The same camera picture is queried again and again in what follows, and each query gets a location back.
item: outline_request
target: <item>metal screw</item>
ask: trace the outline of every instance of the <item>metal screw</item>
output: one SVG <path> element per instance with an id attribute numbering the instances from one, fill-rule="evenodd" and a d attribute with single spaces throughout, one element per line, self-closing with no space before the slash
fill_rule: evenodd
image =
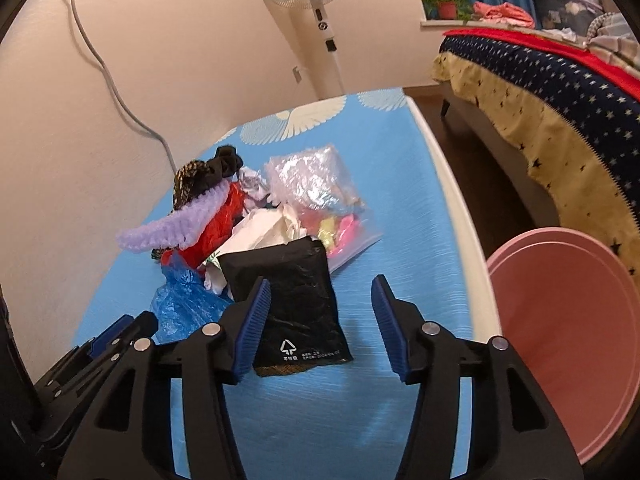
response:
<path id="1" fill-rule="evenodd" d="M 428 321 L 422 326 L 422 331 L 426 335 L 438 335 L 440 333 L 440 325 L 433 321 Z"/>
<path id="2" fill-rule="evenodd" d="M 151 346 L 151 339 L 147 337 L 138 339 L 135 343 L 133 343 L 133 348 L 135 348 L 138 352 L 144 352 L 150 346 Z"/>
<path id="3" fill-rule="evenodd" d="M 491 344 L 494 345 L 494 348 L 497 350 L 506 350 L 509 348 L 509 342 L 503 337 L 494 337 L 491 341 Z"/>
<path id="4" fill-rule="evenodd" d="M 207 323 L 202 327 L 202 333 L 209 336 L 217 335 L 220 330 L 222 330 L 222 327 L 218 323 Z"/>

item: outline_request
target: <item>power cord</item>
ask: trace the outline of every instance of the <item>power cord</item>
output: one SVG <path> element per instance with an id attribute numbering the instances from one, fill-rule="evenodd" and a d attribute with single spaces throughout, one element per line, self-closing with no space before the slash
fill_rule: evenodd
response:
<path id="1" fill-rule="evenodd" d="M 139 118 L 137 118 L 136 115 L 131 110 L 129 110 L 129 107 L 122 100 L 122 97 L 120 96 L 120 93 L 118 92 L 118 89 L 116 88 L 116 84 L 113 81 L 113 77 L 111 76 L 111 72 L 109 72 L 109 69 L 107 68 L 107 65 L 104 63 L 104 60 L 102 59 L 100 54 L 98 54 L 97 50 L 95 49 L 95 47 L 91 43 L 91 40 L 89 40 L 89 37 L 87 36 L 86 32 L 84 31 L 84 27 L 82 26 L 82 22 L 80 21 L 80 16 L 78 16 L 78 9 L 76 8 L 76 0 L 71 0 L 71 11 L 73 13 L 74 21 L 76 22 L 76 26 L 78 27 L 78 31 L 80 32 L 80 35 L 82 36 L 82 39 L 84 40 L 84 43 L 86 44 L 87 48 L 91 51 L 91 53 L 94 55 L 96 61 L 102 67 L 102 73 L 104 74 L 104 78 L 107 81 L 107 86 L 109 87 L 109 90 L 111 90 L 111 92 L 113 92 L 113 95 L 116 97 L 116 100 L 118 101 L 118 104 L 120 104 L 122 109 L 131 118 L 131 120 L 133 122 L 135 122 L 138 126 L 140 126 L 143 130 L 145 130 L 153 138 L 155 138 L 155 139 L 159 140 L 160 142 L 162 142 L 162 146 L 164 147 L 164 150 L 166 152 L 166 157 L 169 159 L 169 164 L 171 165 L 171 169 L 174 172 L 174 174 L 176 174 L 178 169 L 176 168 L 176 165 L 175 165 L 175 162 L 174 162 L 174 156 L 172 155 L 171 149 L 169 148 L 169 144 L 166 142 L 165 138 L 162 135 L 160 135 L 159 133 L 157 133 L 156 131 L 154 131 L 153 129 L 151 129 L 145 123 L 143 123 Z"/>

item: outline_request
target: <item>window sill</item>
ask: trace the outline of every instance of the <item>window sill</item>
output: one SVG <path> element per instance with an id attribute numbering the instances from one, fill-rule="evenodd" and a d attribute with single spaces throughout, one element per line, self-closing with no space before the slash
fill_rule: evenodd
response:
<path id="1" fill-rule="evenodd" d="M 486 27 L 483 22 L 464 22 L 463 20 L 420 20 L 421 28 L 442 27 Z"/>

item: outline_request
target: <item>purple fuzzy cloth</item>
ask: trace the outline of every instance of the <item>purple fuzzy cloth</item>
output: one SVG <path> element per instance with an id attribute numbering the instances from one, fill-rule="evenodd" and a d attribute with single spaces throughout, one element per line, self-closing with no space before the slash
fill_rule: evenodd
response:
<path id="1" fill-rule="evenodd" d="M 222 180 L 178 211 L 135 229 L 119 232 L 118 246 L 132 253 L 151 249 L 186 249 L 195 245 L 207 224 L 226 202 L 229 181 Z"/>

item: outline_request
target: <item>black plastic bag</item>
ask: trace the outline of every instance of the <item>black plastic bag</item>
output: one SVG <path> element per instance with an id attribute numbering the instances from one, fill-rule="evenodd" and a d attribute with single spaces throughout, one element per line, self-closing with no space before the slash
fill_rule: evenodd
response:
<path id="1" fill-rule="evenodd" d="M 235 301 L 247 298 L 258 276 L 271 283 L 271 309 L 254 359 L 258 375 L 353 361 L 320 240 L 228 253 L 219 261 Z"/>

